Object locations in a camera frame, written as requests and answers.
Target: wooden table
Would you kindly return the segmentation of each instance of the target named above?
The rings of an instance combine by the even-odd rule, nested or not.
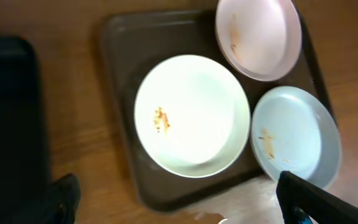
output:
[[[308,24],[342,136],[342,168],[329,191],[358,207],[358,1],[295,2]],[[38,53],[53,176],[72,172],[79,178],[77,223],[217,223],[221,215],[196,220],[192,212],[220,213],[215,208],[222,205],[232,211],[229,221],[265,223],[266,214],[274,213],[277,219],[270,221],[282,222],[272,183],[260,179],[171,216],[153,213],[135,198],[98,52],[99,27],[122,12],[215,6],[215,0],[0,0],[0,34],[20,35]]]

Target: dirty plate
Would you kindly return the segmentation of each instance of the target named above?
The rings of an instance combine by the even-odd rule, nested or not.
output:
[[[341,142],[328,110],[311,94],[281,86],[257,103],[251,128],[252,148],[259,164],[277,180],[281,171],[326,188],[341,163]]]
[[[298,61],[302,30],[291,0],[220,0],[216,37],[236,70],[273,81]]]
[[[183,177],[221,172],[249,135],[250,110],[239,82],[222,65],[196,55],[153,68],[137,92],[134,116],[149,156]]]

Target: brown tray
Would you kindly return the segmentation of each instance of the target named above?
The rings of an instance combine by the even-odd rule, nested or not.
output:
[[[302,88],[332,111],[304,24],[303,51],[293,70],[276,82],[258,82],[236,72],[226,62],[216,42],[214,19],[213,11],[133,14],[110,18],[102,31],[101,48],[134,185],[140,201],[152,210],[172,212],[263,174],[249,142],[233,165],[201,179],[171,174],[149,157],[135,131],[134,102],[140,83],[162,60],[195,54],[219,62],[239,80],[251,111],[266,91],[280,85]]]

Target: tray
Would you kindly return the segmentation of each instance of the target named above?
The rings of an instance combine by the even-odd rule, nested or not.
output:
[[[303,51],[298,63],[286,77],[266,83],[241,75],[226,62],[216,42],[214,17],[214,11],[132,14],[110,18],[102,30],[101,50],[113,102],[122,124],[134,185],[140,201],[152,210],[173,212],[263,174],[249,142],[232,166],[202,179],[171,174],[148,156],[135,131],[134,102],[140,83],[162,60],[195,54],[219,62],[245,89],[251,111],[266,91],[280,85],[302,88],[332,111],[304,24]]]
[[[28,42],[0,37],[0,214],[51,182],[37,59]]]

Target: brown wood tabletop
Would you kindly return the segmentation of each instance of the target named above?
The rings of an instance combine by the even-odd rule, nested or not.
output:
[[[358,1],[295,2],[310,30],[342,136],[343,163],[329,191],[358,207]],[[201,205],[167,216],[136,200],[98,51],[99,27],[111,15],[214,7],[216,0],[0,0],[0,34],[20,35],[39,56],[53,177],[72,172],[79,178],[77,223],[222,220],[218,214],[195,217]],[[229,209],[238,220],[283,222],[273,188],[249,183],[234,190],[242,203],[229,202]],[[219,213],[214,207],[227,205],[225,200],[211,199],[205,211]],[[269,213],[277,218],[269,220]]]

